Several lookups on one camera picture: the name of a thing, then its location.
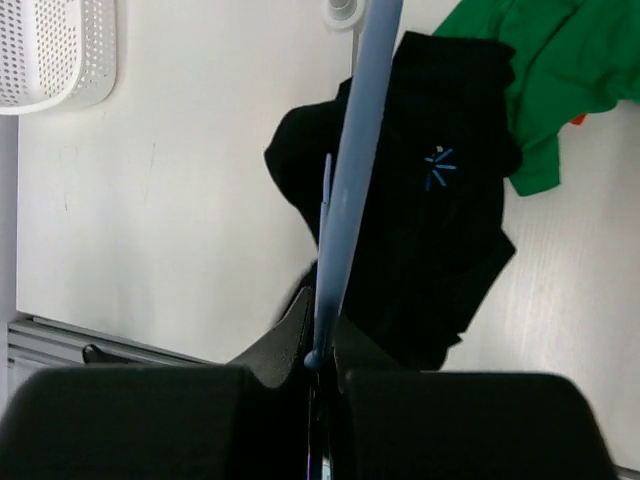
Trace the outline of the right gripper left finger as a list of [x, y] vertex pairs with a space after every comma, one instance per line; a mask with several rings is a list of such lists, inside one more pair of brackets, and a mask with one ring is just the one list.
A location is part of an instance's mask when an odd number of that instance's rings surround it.
[[48, 368], [1, 421], [5, 479], [303, 479], [313, 295], [225, 364]]

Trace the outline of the black t shirt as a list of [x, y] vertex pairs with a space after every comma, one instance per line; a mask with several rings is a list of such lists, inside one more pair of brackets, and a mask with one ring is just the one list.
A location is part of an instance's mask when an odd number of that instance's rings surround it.
[[439, 369], [515, 254], [504, 181], [522, 153], [507, 120], [511, 47], [406, 33], [343, 310], [401, 365]]

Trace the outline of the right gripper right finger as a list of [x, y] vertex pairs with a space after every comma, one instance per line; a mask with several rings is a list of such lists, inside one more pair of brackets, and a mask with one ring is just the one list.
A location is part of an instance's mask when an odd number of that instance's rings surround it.
[[348, 320], [334, 341], [336, 479], [614, 479], [568, 379], [402, 367]]

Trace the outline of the blue wire hanger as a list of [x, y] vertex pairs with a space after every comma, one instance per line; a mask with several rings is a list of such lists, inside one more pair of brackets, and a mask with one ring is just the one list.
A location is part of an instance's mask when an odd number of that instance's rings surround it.
[[353, 69], [337, 158], [325, 161], [318, 242], [314, 336], [305, 366], [329, 360], [372, 176], [401, 1], [369, 3]]

